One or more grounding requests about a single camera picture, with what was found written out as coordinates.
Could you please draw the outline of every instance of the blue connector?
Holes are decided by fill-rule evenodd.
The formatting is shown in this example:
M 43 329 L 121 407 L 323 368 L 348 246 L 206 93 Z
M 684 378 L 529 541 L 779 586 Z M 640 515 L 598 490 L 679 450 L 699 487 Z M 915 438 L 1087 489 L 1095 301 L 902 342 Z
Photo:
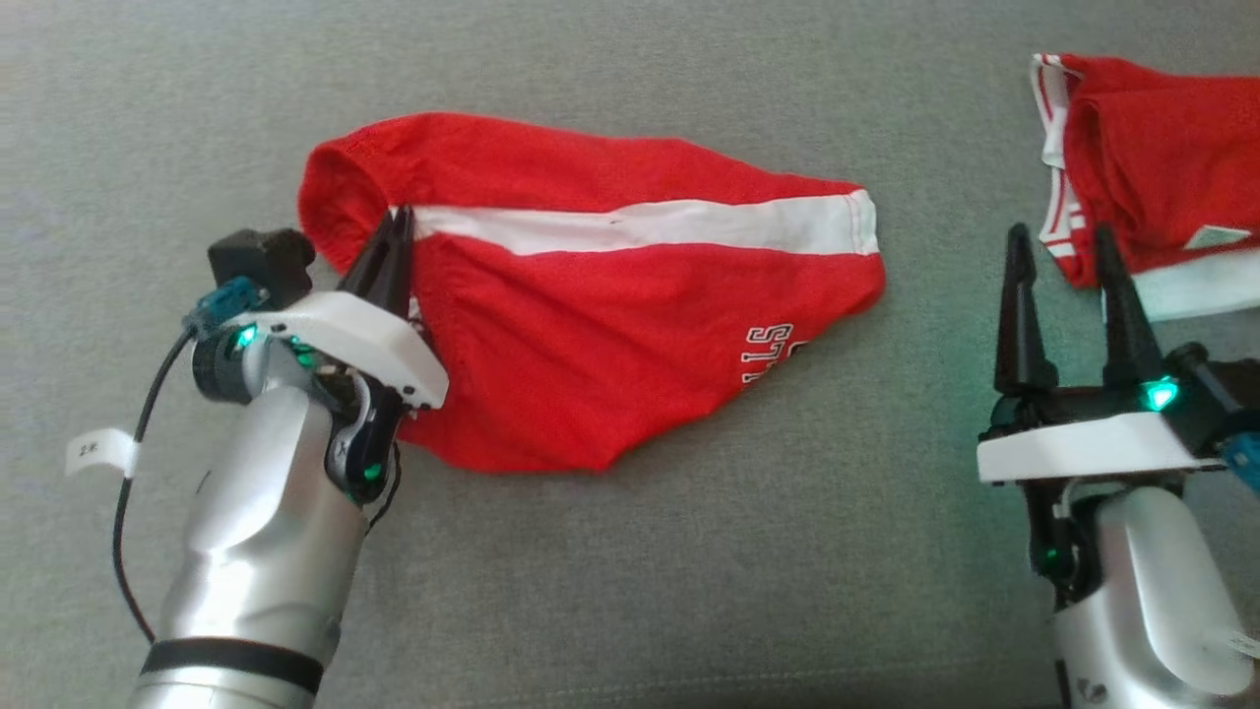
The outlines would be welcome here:
M 262 305 L 258 286 L 246 276 L 237 276 L 197 301 L 186 315 L 184 326 L 197 332 L 197 340 L 210 337 L 223 322 Z
M 1221 458 L 1251 492 L 1260 495 L 1260 434 L 1244 433 L 1227 440 Z

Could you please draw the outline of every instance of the red fabric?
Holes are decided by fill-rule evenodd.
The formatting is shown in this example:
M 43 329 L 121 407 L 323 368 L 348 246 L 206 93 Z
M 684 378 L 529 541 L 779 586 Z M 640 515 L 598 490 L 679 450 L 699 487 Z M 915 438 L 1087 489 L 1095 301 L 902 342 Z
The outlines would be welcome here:
M 1061 57 L 1067 83 L 1067 179 L 1085 225 L 1060 258 L 1096 286 L 1094 225 L 1110 222 L 1130 269 L 1260 246 L 1260 78 L 1183 77 L 1109 57 Z M 1200 227 L 1246 229 L 1232 244 L 1183 249 Z
M 680 140 L 427 113 L 316 147 L 299 212 L 344 271 L 389 204 L 607 212 L 856 189 L 770 174 Z M 399 437 L 488 472 L 606 468 L 712 413 L 794 343 L 873 303 L 885 277 L 878 254 L 687 243 L 520 256 L 456 233 L 418 239 L 413 273 L 451 388 L 441 409 L 404 423 Z M 790 334 L 748 343 L 750 330 L 784 322 Z M 743 363 L 748 351 L 766 360 Z

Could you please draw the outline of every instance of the red and white clothing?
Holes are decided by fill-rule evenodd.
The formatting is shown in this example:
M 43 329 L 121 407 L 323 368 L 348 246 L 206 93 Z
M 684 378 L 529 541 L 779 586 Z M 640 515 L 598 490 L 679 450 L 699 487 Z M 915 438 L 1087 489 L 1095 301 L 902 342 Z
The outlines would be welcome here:
M 1051 167 L 1041 241 L 1068 282 L 1096 285 L 1106 220 L 1152 319 L 1260 305 L 1260 78 L 1036 54 L 1032 87 Z
M 451 389 L 399 437 L 479 471 L 602 470 L 704 417 L 885 283 L 874 204 L 675 139 L 422 113 L 320 145 L 301 223 L 339 269 L 416 210 Z

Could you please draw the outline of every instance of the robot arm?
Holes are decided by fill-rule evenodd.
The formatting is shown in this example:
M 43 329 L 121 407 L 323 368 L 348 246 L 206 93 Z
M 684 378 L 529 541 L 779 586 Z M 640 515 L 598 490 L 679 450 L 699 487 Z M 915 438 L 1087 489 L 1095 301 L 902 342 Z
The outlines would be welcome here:
M 362 506 L 389 477 L 401 418 L 446 397 L 407 321 L 411 232 L 410 209 L 387 214 L 338 291 L 290 287 L 284 309 L 197 322 L 198 389 L 244 416 L 198 490 L 130 706 L 314 704 L 368 530 Z M 242 233 L 210 249 L 220 285 L 244 276 L 276 295 L 305 278 L 277 272 L 294 259 L 267 234 Z
M 1164 360 L 1105 227 L 1096 243 L 1104 385 L 1062 389 L 1041 343 L 1028 233 L 1011 230 L 1002 398 L 980 436 L 980 480 L 1024 494 L 1029 560 L 1056 592 L 1065 706 L 1247 706 L 1252 659 L 1230 645 L 1242 625 L 1179 496 L 1189 472 L 1254 475 L 1260 461 L 1235 452 L 1260 433 L 1260 363 L 1208 363 L 1194 343 Z

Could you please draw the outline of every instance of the gray couch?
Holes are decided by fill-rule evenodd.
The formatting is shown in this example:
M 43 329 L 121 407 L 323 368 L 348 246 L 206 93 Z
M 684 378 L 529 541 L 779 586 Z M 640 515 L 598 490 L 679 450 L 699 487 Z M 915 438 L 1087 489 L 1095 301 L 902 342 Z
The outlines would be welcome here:
M 112 586 L 117 481 L 60 477 L 130 427 L 204 247 L 294 222 L 316 142 L 459 110 L 679 135 L 850 179 L 888 290 L 712 418 L 605 477 L 484 477 L 407 450 L 320 706 L 1027 708 L 1056 688 L 1050 596 L 1014 490 L 975 482 L 1005 228 L 1040 224 L 1032 52 L 1260 72 L 1260 4 L 1222 0 L 20 3 L 6 52 L 0 704 L 117 706 L 144 656 Z M 1038 252 L 1051 356 L 1096 382 L 1099 303 Z M 329 273 L 323 273 L 328 285 Z M 1260 315 L 1163 324 L 1260 351 Z M 127 562 L 156 613 L 236 412 L 180 368 Z M 1255 497 L 1193 481 L 1251 628 Z

